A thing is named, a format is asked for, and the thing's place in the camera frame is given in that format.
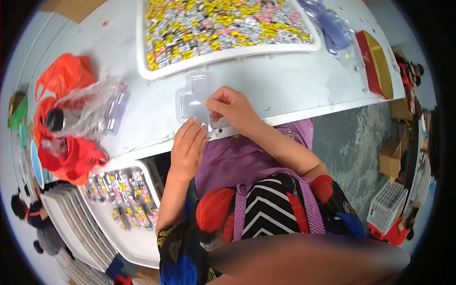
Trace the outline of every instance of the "purple mesh apron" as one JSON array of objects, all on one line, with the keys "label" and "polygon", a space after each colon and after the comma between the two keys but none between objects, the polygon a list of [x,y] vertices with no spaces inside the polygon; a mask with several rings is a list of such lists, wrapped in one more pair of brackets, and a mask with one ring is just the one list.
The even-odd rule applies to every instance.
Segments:
[{"label": "purple mesh apron", "polygon": [[[305,119],[277,126],[276,129],[308,149],[312,149],[313,124]],[[195,175],[197,195],[201,197],[212,189],[236,187],[233,241],[240,240],[244,228],[246,195],[257,181],[277,173],[286,173],[299,181],[310,233],[325,233],[323,220],[310,181],[302,179],[281,165],[252,140],[224,138],[206,143],[203,160]]]}]

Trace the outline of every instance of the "black and white chevron pattern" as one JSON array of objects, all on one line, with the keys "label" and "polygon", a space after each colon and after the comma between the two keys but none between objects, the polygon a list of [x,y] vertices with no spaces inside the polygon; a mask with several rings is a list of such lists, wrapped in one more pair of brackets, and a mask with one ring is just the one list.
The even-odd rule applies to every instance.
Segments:
[{"label": "black and white chevron pattern", "polygon": [[242,238],[299,232],[282,182],[277,179],[257,182],[247,195]]}]

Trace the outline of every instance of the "black bottle cap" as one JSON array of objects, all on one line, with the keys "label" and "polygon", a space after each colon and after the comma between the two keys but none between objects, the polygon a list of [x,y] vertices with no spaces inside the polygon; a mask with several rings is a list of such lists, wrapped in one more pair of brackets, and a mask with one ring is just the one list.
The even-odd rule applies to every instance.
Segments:
[{"label": "black bottle cap", "polygon": [[61,131],[63,128],[63,111],[60,109],[51,109],[47,113],[46,127],[51,132]]}]

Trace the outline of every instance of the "woman's left hand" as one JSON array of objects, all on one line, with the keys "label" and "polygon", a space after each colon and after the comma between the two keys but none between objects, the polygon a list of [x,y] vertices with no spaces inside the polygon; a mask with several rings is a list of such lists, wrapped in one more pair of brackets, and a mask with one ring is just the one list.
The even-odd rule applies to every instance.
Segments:
[{"label": "woman's left hand", "polygon": [[201,162],[206,138],[206,127],[194,118],[188,119],[174,137],[171,150],[171,167],[169,175],[173,180],[188,183],[196,175]]}]

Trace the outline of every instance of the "purple apron strap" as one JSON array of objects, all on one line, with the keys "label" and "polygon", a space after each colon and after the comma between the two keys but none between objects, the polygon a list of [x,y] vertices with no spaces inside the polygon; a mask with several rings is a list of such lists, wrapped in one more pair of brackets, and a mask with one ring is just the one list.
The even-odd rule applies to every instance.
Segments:
[{"label": "purple apron strap", "polygon": [[315,196],[309,187],[309,183],[304,181],[301,177],[299,177],[296,173],[288,168],[275,167],[261,170],[255,173],[250,179],[250,183],[248,183],[247,186],[244,183],[237,185],[235,197],[236,200],[234,204],[233,241],[240,240],[242,237],[242,230],[244,229],[245,221],[245,204],[247,199],[246,195],[249,192],[250,188],[257,181],[278,173],[286,173],[299,181],[302,196],[304,198],[304,208],[306,209],[306,216],[309,223],[310,233],[325,233],[325,227],[323,226],[320,210],[315,200]]}]

